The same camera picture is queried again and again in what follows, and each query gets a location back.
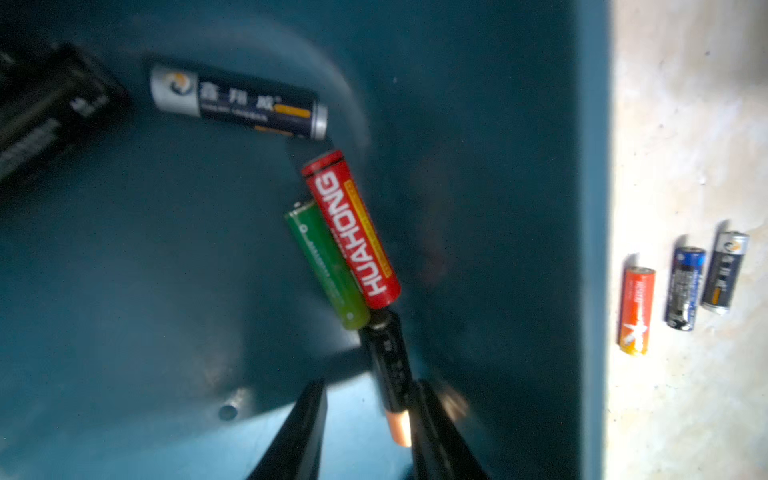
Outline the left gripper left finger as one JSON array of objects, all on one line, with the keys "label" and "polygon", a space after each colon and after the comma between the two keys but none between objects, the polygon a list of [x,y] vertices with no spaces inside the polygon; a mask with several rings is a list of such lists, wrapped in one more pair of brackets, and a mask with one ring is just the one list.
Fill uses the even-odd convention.
[{"label": "left gripper left finger", "polygon": [[247,479],[317,479],[327,411],[325,381],[310,381]]}]

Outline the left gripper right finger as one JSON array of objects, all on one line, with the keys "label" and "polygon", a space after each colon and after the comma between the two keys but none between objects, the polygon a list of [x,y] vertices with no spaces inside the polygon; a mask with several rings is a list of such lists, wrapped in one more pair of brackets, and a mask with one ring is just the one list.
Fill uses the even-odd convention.
[{"label": "left gripper right finger", "polygon": [[409,393],[414,479],[488,479],[426,380]]}]

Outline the teal plastic storage box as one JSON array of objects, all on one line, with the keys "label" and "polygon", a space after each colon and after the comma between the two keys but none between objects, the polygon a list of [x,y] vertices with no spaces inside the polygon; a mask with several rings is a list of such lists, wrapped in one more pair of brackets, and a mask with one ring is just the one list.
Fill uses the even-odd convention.
[{"label": "teal plastic storage box", "polygon": [[[332,149],[484,470],[599,477],[607,27],[595,1],[3,2],[3,41],[74,44],[132,104],[1,205],[2,477],[242,479],[316,378],[320,477],[411,477],[283,218]],[[326,137],[161,111],[155,64],[312,91]]]}]

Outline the red orange AAA battery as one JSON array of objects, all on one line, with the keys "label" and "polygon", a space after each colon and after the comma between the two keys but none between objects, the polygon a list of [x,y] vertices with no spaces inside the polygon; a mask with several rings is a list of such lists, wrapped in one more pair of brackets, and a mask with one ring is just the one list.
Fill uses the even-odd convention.
[{"label": "red orange AAA battery", "polygon": [[617,342],[621,351],[632,356],[648,351],[655,274],[653,269],[640,266],[629,267],[624,273]]}]

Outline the dark blue battery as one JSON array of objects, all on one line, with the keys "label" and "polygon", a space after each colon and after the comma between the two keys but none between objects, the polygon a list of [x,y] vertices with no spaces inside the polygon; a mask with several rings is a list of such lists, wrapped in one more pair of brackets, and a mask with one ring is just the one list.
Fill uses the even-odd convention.
[{"label": "dark blue battery", "polygon": [[676,330],[692,331],[696,322],[699,287],[707,252],[698,247],[676,247],[665,310],[665,323]]}]

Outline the black silver battery row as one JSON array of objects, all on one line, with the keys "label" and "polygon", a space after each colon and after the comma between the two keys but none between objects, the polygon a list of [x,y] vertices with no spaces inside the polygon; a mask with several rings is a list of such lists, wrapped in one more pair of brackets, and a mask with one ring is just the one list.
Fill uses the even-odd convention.
[{"label": "black silver battery row", "polygon": [[717,235],[701,298],[705,309],[720,315],[730,310],[749,240],[738,231]]}]

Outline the black battery copper end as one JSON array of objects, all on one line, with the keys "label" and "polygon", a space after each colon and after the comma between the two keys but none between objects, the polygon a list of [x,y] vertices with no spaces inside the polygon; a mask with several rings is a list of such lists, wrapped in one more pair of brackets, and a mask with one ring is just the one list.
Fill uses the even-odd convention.
[{"label": "black battery copper end", "polygon": [[408,400],[412,373],[399,317],[388,309],[374,310],[368,325],[360,330],[360,338],[371,359],[392,439],[411,448]]}]

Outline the green battery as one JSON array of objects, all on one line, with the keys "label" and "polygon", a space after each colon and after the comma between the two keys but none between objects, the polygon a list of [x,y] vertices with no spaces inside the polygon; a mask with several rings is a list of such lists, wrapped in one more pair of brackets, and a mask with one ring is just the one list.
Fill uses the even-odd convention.
[{"label": "green battery", "polygon": [[341,325],[346,330],[367,326],[370,311],[316,202],[296,202],[284,218]]}]

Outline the red Huahong battery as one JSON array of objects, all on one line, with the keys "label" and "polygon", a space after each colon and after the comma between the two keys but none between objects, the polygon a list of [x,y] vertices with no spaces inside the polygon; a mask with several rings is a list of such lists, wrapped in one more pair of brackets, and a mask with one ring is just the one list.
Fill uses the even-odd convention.
[{"label": "red Huahong battery", "polygon": [[344,154],[330,151],[301,169],[331,235],[373,310],[391,306],[401,285],[377,234]]}]

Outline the black gold battery top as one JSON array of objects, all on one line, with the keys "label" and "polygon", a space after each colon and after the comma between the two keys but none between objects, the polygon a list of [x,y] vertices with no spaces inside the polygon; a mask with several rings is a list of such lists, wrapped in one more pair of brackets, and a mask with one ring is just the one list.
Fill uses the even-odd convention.
[{"label": "black gold battery top", "polygon": [[93,56],[64,44],[1,93],[1,195],[127,111],[127,89]]}]

